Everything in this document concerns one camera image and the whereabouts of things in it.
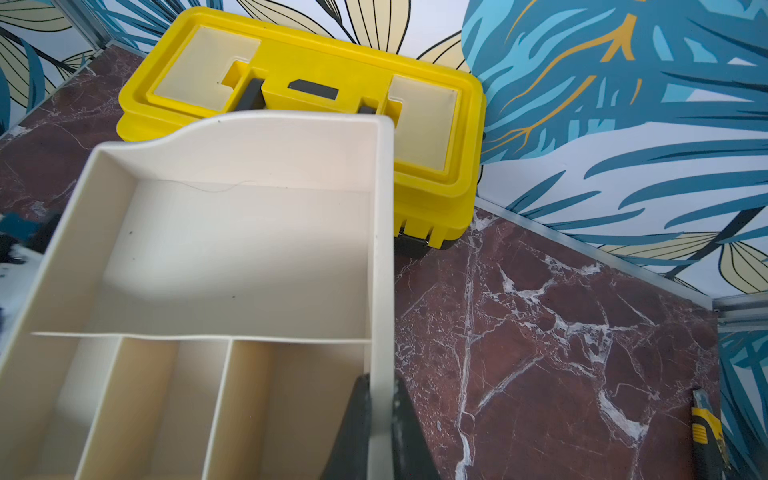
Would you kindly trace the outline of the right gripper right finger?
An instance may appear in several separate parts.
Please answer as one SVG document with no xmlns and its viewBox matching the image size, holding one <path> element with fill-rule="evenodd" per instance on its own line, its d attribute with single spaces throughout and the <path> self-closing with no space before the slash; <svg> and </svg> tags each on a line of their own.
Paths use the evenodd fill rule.
<svg viewBox="0 0 768 480">
<path fill-rule="evenodd" d="M 404 380 L 397 375 L 392 419 L 393 473 L 397 480 L 440 480 Z"/>
</svg>

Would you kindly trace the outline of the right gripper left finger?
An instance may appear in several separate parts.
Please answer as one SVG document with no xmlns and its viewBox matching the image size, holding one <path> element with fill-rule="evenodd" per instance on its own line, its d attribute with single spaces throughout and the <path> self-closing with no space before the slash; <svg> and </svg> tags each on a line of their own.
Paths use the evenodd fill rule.
<svg viewBox="0 0 768 480">
<path fill-rule="evenodd" d="M 353 385 L 340 428 L 320 476 L 322 480 L 367 478 L 371 421 L 370 375 L 363 374 Z"/>
</svg>

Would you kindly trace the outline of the beige drawer organizer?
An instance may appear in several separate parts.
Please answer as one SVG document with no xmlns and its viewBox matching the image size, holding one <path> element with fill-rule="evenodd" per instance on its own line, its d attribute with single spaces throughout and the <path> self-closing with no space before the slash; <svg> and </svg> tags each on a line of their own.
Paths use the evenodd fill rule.
<svg viewBox="0 0 768 480">
<path fill-rule="evenodd" d="M 5 479 L 393 477 L 394 125 L 251 111 L 91 153 L 1 360 Z"/>
</svg>

